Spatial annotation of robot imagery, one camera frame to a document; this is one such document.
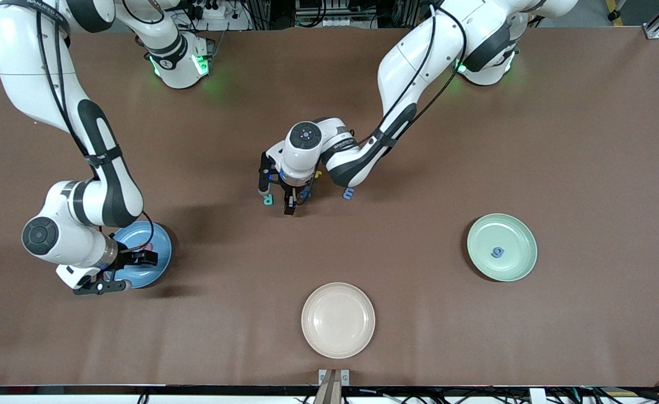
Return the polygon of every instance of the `beige plate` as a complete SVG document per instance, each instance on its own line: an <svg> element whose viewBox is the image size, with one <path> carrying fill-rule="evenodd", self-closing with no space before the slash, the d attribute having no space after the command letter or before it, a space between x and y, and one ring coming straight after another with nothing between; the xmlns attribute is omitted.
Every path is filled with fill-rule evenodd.
<svg viewBox="0 0 659 404"><path fill-rule="evenodd" d="M360 353L372 339L372 302L351 284L334 282L312 292L302 309L302 332L320 355L342 360Z"/></svg>

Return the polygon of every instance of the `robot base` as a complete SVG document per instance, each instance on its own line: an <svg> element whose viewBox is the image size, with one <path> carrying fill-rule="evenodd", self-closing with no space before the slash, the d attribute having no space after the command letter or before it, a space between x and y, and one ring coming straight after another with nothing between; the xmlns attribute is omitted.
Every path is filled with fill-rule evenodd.
<svg viewBox="0 0 659 404"><path fill-rule="evenodd" d="M172 242L170 236L159 224L153 223L155 233L145 250L151 250L157 253L157 265L128 265L122 269L117 269L114 278L119 281L129 281L132 288L145 287L157 281L160 275L165 272L170 265L172 258ZM135 222L128 227L121 228L113 236L127 246L142 245L150 236L150 222Z"/></svg>
<svg viewBox="0 0 659 404"><path fill-rule="evenodd" d="M514 59L515 53L507 57L506 61L498 66L484 67L478 72L470 72L468 70L459 72L468 80L476 85L492 85L496 84L504 77L504 74L511 69L511 60Z"/></svg>

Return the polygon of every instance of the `green led light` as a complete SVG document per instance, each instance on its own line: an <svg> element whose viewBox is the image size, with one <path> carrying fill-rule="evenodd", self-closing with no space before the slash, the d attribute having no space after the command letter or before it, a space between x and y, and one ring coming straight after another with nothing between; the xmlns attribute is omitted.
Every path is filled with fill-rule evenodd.
<svg viewBox="0 0 659 404"><path fill-rule="evenodd" d="M150 56L150 62L152 62L152 66L155 67L155 74L159 77L160 71L157 70L157 65L155 64L155 61L153 61L152 56Z"/></svg>
<svg viewBox="0 0 659 404"><path fill-rule="evenodd" d="M200 76L204 76L207 74L209 69L207 67L207 62L205 61L204 57L202 56L196 57L193 54L192 61L194 62L195 67L197 67L197 72L200 74Z"/></svg>
<svg viewBox="0 0 659 404"><path fill-rule="evenodd" d="M511 69L511 61L513 61L514 56L516 56L516 52L511 52L511 56L509 56L509 62L506 64L506 69L504 69L504 72L508 72L509 69Z"/></svg>

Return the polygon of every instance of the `yellow tape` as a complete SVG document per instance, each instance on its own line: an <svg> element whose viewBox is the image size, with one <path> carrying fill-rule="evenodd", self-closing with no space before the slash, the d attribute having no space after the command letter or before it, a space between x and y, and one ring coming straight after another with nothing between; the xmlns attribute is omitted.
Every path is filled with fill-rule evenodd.
<svg viewBox="0 0 659 404"><path fill-rule="evenodd" d="M609 12L616 9L616 2L614 0L606 0L606 5L609 7ZM621 17L614 20L614 26L624 26L624 22L621 20Z"/></svg>
<svg viewBox="0 0 659 404"><path fill-rule="evenodd" d="M636 393L631 393L630 391L622 392L622 391L609 391L607 394L611 397L637 397Z"/></svg>

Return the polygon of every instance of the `metal bracket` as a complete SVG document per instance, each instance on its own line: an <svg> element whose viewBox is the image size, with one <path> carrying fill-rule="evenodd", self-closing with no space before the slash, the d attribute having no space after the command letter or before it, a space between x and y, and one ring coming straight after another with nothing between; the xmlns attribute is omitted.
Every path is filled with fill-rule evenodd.
<svg viewBox="0 0 659 404"><path fill-rule="evenodd" d="M324 376L327 374L327 369L320 369L319 370L319 381L317 384L322 384L322 381L324 381ZM342 378L342 386L348 386L349 385L349 370L348 369L343 369L339 376Z"/></svg>
<svg viewBox="0 0 659 404"><path fill-rule="evenodd" d="M643 29L644 29L644 35L646 36L646 39L659 39L659 31L649 31L648 30L648 24L643 23Z"/></svg>

